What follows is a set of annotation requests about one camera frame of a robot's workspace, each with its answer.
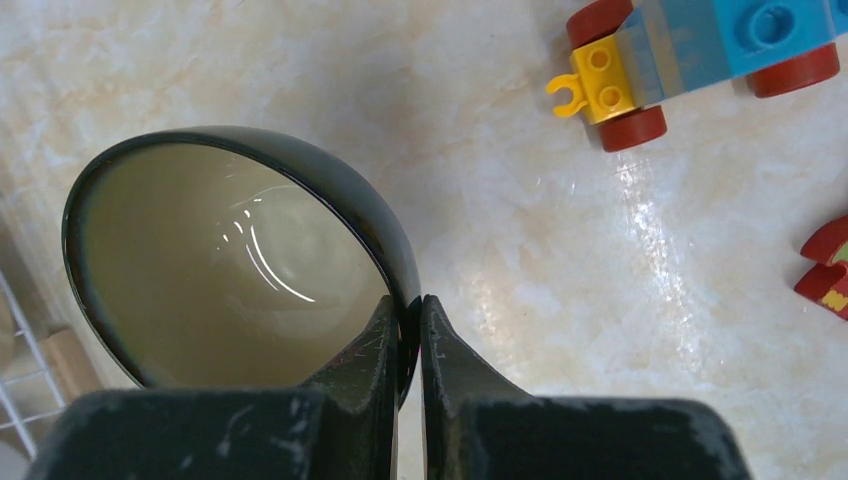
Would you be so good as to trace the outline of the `light wooden block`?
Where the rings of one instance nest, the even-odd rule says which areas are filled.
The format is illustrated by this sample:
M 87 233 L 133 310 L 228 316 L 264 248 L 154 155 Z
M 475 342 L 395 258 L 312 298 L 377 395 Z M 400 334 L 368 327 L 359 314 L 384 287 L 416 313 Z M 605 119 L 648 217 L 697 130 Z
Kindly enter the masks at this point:
M 72 328 L 49 334 L 39 341 L 39 347 L 67 403 L 103 389 L 91 358 Z

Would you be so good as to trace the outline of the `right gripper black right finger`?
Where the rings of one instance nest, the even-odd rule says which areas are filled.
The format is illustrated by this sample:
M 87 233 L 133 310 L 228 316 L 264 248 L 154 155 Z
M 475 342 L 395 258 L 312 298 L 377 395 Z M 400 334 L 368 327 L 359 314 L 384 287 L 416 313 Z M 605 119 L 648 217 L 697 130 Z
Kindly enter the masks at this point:
M 429 479 L 748 479 L 724 419 L 685 399 L 534 396 L 420 312 Z

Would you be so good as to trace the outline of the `toy brick car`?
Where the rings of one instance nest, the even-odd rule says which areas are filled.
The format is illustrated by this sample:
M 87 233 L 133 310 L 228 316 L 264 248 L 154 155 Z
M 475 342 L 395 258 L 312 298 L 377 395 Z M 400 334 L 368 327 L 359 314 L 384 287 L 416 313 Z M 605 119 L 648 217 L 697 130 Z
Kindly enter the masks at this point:
M 607 152 L 663 136 L 661 102 L 737 78 L 758 98 L 826 81 L 840 71 L 844 1 L 594 1 L 566 23 L 571 73 L 549 94 L 571 99 Z

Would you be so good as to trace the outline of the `dark bowl cream inside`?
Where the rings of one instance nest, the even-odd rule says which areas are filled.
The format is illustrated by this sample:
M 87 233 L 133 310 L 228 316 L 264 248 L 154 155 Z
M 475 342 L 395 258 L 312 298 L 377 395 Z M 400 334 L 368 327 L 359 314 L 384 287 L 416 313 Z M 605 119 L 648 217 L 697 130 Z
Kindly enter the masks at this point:
M 388 298 L 408 396 L 412 247 L 375 188 L 315 145 L 244 126 L 121 141 L 74 181 L 61 237 L 87 327 L 139 386 L 298 384 Z

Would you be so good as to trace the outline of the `red owl number toy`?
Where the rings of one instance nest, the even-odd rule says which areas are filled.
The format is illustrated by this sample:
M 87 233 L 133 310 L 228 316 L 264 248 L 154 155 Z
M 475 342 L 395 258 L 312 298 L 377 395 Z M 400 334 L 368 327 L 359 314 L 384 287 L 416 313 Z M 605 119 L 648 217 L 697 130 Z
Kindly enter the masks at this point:
M 847 216 L 820 227 L 802 246 L 800 255 L 812 268 L 794 286 L 805 299 L 847 320 Z

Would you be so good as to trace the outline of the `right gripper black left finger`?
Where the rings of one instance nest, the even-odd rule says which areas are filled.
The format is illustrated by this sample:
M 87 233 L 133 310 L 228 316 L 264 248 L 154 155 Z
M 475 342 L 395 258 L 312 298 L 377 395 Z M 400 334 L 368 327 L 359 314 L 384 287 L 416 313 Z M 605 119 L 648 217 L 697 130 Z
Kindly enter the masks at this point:
M 398 314 L 294 387 L 104 390 L 75 400 L 30 479 L 392 479 Z

